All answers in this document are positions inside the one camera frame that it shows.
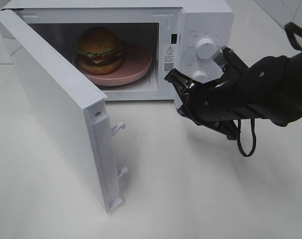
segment control panel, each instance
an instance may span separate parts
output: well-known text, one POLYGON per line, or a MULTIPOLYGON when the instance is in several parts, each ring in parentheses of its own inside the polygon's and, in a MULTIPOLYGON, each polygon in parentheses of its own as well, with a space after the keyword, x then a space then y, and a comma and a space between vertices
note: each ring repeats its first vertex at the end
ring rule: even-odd
POLYGON ((220 47, 227 45, 232 21, 232 13, 186 14, 187 29, 181 33, 178 70, 202 83, 219 78, 222 70, 212 56, 220 47))

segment white floor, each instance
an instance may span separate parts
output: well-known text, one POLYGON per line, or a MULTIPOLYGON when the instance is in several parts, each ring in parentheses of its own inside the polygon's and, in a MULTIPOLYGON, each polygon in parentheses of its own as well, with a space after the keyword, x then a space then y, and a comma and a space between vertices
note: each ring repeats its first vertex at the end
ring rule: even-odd
MULTIPOLYGON (((228 2, 229 47, 248 65, 297 54, 253 1, 228 2)), ((126 202, 110 215, 33 116, 0 38, 0 238, 302 239, 302 119, 286 128, 257 120, 257 150, 243 158, 172 102, 107 110, 112 124, 127 124, 113 143, 117 165, 130 169, 126 202)), ((242 131, 250 143, 248 122, 242 131)))

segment microwave door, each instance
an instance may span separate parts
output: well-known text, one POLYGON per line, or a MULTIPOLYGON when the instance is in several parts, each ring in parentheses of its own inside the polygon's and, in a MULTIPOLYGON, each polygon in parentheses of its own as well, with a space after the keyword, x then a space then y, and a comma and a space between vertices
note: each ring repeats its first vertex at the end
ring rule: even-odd
POLYGON ((118 171, 105 94, 11 10, 0 32, 41 125, 52 135, 90 191, 111 211, 119 197, 118 171))

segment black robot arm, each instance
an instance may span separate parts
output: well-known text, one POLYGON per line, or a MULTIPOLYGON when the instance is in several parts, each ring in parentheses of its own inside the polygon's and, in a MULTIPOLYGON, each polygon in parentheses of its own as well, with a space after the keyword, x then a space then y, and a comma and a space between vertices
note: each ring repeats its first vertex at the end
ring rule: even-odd
POLYGON ((176 69, 165 79, 171 82, 183 105, 178 113, 239 141, 240 120, 270 119, 278 126, 302 117, 302 53, 288 58, 265 57, 251 68, 228 47, 220 48, 213 60, 222 68, 221 78, 199 83, 176 69))

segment microwave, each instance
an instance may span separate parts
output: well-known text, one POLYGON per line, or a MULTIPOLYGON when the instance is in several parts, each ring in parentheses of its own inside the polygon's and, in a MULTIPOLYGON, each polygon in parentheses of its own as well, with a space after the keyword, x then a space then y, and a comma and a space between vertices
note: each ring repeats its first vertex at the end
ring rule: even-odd
POLYGON ((202 83, 222 70, 211 59, 227 45, 233 12, 224 0, 12 0, 0 11, 0 33, 33 113, 71 160, 86 186, 112 211, 123 203, 105 101, 175 100, 164 80, 177 68, 202 83), (122 86, 100 87, 75 66, 77 39, 101 26, 146 49, 149 70, 122 86))

